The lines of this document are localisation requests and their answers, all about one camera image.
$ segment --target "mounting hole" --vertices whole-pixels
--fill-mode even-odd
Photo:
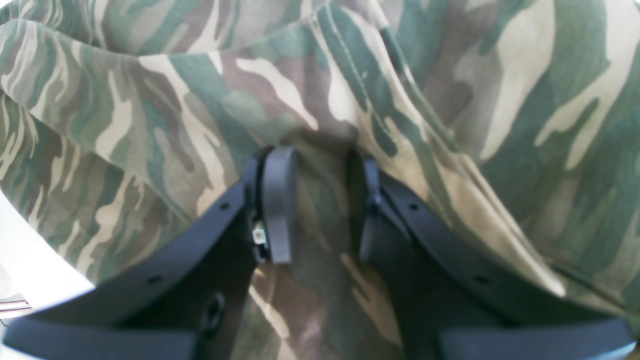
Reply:
[[[489,278],[484,276],[484,275],[476,275],[476,276],[474,276],[474,281],[477,282],[480,285],[489,285],[491,283],[489,281]]]
[[[164,280],[164,277],[162,275],[154,275],[147,279],[147,285],[157,284],[162,280]]]
[[[215,293],[202,316],[202,332],[207,336],[213,335],[222,324],[224,313],[225,297],[221,293]]]

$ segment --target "camouflage fabric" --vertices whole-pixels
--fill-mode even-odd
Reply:
[[[294,263],[256,271],[234,359],[403,358],[351,252],[352,143],[487,256],[640,334],[632,0],[16,0],[0,24],[0,188],[93,282],[257,149],[299,150]]]

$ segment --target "white surface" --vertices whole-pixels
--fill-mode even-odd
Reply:
[[[16,212],[0,192],[0,264],[34,309],[93,289]],[[0,347],[0,360],[34,359]]]

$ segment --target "camouflage shirt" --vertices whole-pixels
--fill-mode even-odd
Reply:
[[[487,256],[640,333],[632,0],[15,0],[0,24],[0,188],[93,282],[296,146],[294,263],[256,271],[234,359],[403,358],[351,252],[354,143]]]

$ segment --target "black plastic part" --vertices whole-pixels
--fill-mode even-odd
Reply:
[[[361,259],[374,265],[389,287],[409,360],[441,358],[441,333],[457,327],[508,332],[549,325],[538,330],[557,333],[553,325],[613,318],[557,298],[494,263],[459,239],[405,185],[378,172],[366,153],[351,152],[348,178],[352,232],[360,236],[354,240]],[[583,341],[613,351],[629,338],[627,329],[615,346],[610,339]],[[486,358],[512,359],[498,355]]]
[[[14,321],[4,343],[49,360],[227,358],[257,264],[251,230],[268,152],[165,248],[81,297]]]
[[[265,149],[194,225],[96,290],[12,322],[4,343],[50,360],[226,359],[257,261],[291,260],[295,154]],[[350,221],[390,289],[407,358],[618,359],[624,320],[563,301],[457,238],[406,186],[354,149]],[[267,225],[270,256],[251,236]]]
[[[267,155],[262,174],[262,219],[271,262],[291,263],[291,243],[296,221],[298,189],[296,152],[293,147],[277,147]]]
[[[441,338],[447,360],[623,359],[634,349],[622,319],[526,329],[453,329]]]

